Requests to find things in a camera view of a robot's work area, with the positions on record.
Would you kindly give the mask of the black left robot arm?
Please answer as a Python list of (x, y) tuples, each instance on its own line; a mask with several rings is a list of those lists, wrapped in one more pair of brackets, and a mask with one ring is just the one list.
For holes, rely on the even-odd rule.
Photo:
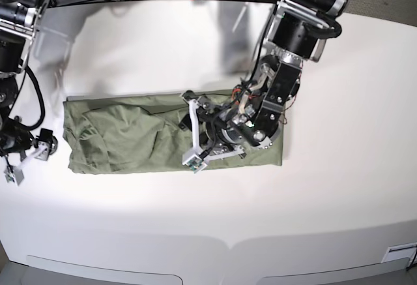
[(182, 158), (193, 169), (213, 160), (268, 149), (283, 128), (286, 104), (300, 88), (305, 61), (318, 61), (326, 41), (341, 34), (337, 21), (348, 0), (277, 0), (265, 24), (250, 75), (224, 102), (183, 93), (192, 146)]

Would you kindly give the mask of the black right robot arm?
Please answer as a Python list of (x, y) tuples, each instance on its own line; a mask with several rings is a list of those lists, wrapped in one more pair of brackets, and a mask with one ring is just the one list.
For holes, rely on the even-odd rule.
[[(57, 150), (52, 130), (41, 127), (46, 108), (35, 73), (28, 65), (38, 26), (50, 0), (1, 0), (1, 156), (21, 156), (35, 148), (35, 158), (47, 160)], [(32, 125), (11, 117), (20, 88), (16, 77), (29, 78), (35, 89), (40, 117)]]

